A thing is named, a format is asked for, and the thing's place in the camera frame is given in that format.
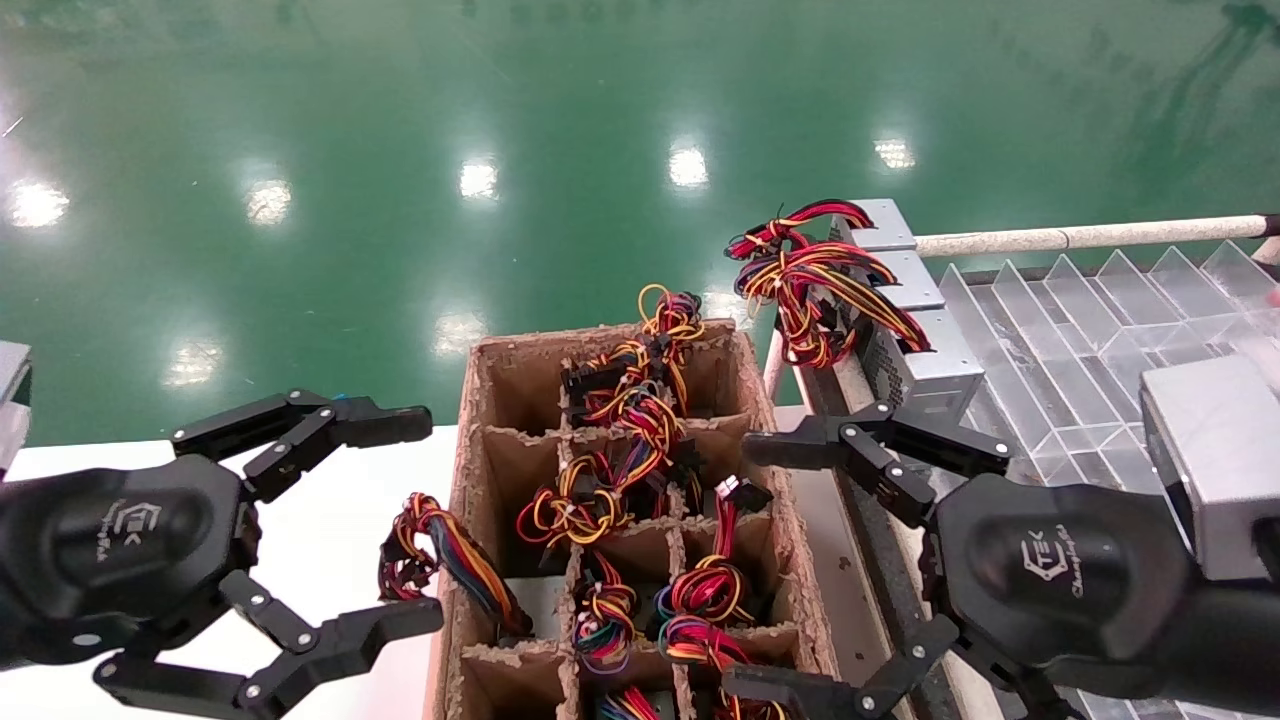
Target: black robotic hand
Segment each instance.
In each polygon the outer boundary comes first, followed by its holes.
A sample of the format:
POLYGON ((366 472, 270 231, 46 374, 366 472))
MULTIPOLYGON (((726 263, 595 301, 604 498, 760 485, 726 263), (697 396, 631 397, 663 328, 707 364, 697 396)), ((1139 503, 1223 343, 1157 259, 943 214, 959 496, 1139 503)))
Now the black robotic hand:
POLYGON ((292 391, 173 433, 172 462, 0 483, 0 670, 120 650, 93 674, 125 705, 275 719, 316 685, 367 673, 390 641, 443 623, 431 598, 339 615, 312 628, 248 577, 257 501, 271 502, 343 445, 431 433, 425 407, 292 391), (244 477, 218 462, 264 443, 244 477), (156 662, 230 609, 279 657, 246 678, 156 662))
POLYGON ((883 404, 750 434, 760 465, 836 470, 913 528, 933 618, 867 684, 732 667, 724 688, 809 720, 887 716, 947 651, 1029 717, 1079 716, 1053 689, 1280 714, 1280 591, 1207 580, 1165 498, 1004 477, 1009 447, 883 404), (970 478, 936 502, 887 450, 970 478))

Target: cardboard box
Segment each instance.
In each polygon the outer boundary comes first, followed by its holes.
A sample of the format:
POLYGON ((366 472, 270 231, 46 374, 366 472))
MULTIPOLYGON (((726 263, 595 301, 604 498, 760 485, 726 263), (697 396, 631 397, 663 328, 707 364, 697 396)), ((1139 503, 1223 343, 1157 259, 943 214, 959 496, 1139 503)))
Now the cardboard box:
MULTIPOLYGON (((486 338, 472 348, 462 388, 451 510, 503 577, 543 574, 538 569, 541 548, 515 532, 516 514, 534 491, 553 482, 561 462, 575 454, 623 439, 617 429, 570 428, 563 418, 568 401, 559 384, 563 361, 607 351, 637 333, 635 324, 602 327, 486 338)), ((740 451, 748 430, 774 429, 773 406, 764 395, 750 340, 731 320, 707 322, 704 340, 692 345, 685 378, 691 407, 685 428, 707 460, 708 492, 736 473, 774 495, 764 512, 739 520, 733 561, 756 587, 777 593, 762 626, 730 633, 762 660, 838 676, 788 475, 756 468, 740 451)), ((668 518, 636 523, 595 546, 628 583, 666 584, 710 552, 716 519, 680 519, 684 501, 673 491, 672 505, 668 518)), ((558 637, 525 641, 509 650, 494 646, 493 624, 442 574, 444 628, 436 641, 440 655, 428 715, 438 720, 589 720, 595 694, 636 684, 645 691, 675 691, 681 720, 695 720, 692 693, 713 688, 714 678, 703 669, 668 664, 643 637, 617 675, 598 676, 579 665, 568 638, 572 589, 582 561, 582 550, 575 547, 557 603, 558 637)))

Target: green epoxy floor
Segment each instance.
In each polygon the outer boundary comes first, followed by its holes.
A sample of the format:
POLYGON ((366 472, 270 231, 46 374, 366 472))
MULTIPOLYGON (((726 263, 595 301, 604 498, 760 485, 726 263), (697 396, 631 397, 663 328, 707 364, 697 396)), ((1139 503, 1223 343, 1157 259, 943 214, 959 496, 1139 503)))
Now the green epoxy floor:
POLYGON ((36 346, 32 443, 293 386, 451 421, 481 333, 630 320, 653 281, 740 314, 721 250, 780 202, 890 196, 920 234, 1275 210, 1276 15, 4 0, 0 337, 36 346))

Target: clear plastic tray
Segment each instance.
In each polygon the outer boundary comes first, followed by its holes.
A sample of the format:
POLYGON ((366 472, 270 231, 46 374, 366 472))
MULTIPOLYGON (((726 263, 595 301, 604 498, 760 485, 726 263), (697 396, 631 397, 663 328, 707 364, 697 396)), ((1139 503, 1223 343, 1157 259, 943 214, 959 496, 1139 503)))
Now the clear plastic tray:
MULTIPOLYGON (((1199 268, 1176 249, 1142 273, 1120 251, 1085 277, 1060 258, 1042 281, 1014 265, 966 287, 952 266, 940 290, 987 370, 965 424, 1015 439, 1009 475, 1025 483, 1089 483, 1164 496, 1146 451, 1138 405, 1142 373, 1244 352, 1266 355, 1280 378, 1276 287, 1234 243, 1199 268)), ((955 477, 934 478, 951 491, 955 477)), ((1166 700, 1088 693, 1093 720, 1251 720, 1166 700)))

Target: metal casing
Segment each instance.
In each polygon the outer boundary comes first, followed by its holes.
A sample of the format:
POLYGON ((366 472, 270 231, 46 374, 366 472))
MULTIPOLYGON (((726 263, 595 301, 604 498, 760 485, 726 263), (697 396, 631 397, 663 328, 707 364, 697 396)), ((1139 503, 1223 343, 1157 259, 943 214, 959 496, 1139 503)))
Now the metal casing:
POLYGON ((982 383, 983 370, 945 307, 910 313, 933 350, 904 352, 897 336, 876 327, 858 360, 877 400, 959 423, 982 383))
POLYGON ((915 250, 915 236, 908 227, 906 219, 902 218, 902 213, 899 211, 897 202, 886 199, 854 200, 852 202, 867 211, 876 227, 854 231, 842 218, 832 218, 831 233, 827 240, 849 242, 868 252, 915 250))
POLYGON ((924 261, 914 250, 886 250, 873 252, 897 278, 897 284, 879 286, 876 290, 895 306, 902 310, 932 310, 942 307, 946 301, 933 282, 924 261))
POLYGON ((0 341, 0 477, 31 428, 31 347, 0 341))
POLYGON ((1253 524, 1280 516, 1280 400, 1240 355, 1142 374, 1147 450, 1211 580, 1266 578, 1253 524))

